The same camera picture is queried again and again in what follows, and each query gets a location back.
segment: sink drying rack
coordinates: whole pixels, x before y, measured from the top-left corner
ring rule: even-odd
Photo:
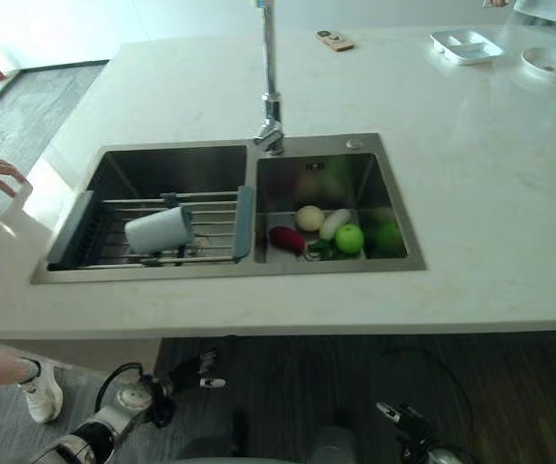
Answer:
[[[169,208],[191,213],[194,240],[153,254],[135,253],[125,224]],[[98,199],[84,191],[47,256],[51,271],[238,263],[249,254],[253,188],[165,193],[160,198]]]

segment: white plate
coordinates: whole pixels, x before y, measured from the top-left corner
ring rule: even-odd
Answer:
[[[434,49],[445,53],[445,57],[455,65],[484,63],[503,54],[503,48],[495,42],[469,29],[435,32],[430,37]]]
[[[556,82],[556,48],[527,48],[521,56],[530,73]]]

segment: countertop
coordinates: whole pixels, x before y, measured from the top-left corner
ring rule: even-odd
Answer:
[[[422,27],[343,31],[357,47],[340,54],[278,37],[287,134],[380,133],[425,271],[33,285],[103,146],[262,120],[259,37],[123,46],[0,220],[0,338],[556,330],[556,84],[519,58],[556,29],[478,30],[506,56],[454,67]]]

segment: white cup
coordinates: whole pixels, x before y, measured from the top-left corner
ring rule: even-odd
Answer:
[[[125,236],[139,254],[182,247],[193,241],[191,214],[178,207],[130,220],[125,224]]]

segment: chrome faucet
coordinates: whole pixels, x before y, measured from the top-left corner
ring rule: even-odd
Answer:
[[[275,0],[255,0],[262,9],[265,41],[265,72],[267,74],[267,91],[262,96],[265,102],[265,121],[253,142],[267,155],[281,155],[284,151],[284,132],[281,127],[279,92],[276,88],[276,30],[274,26]]]

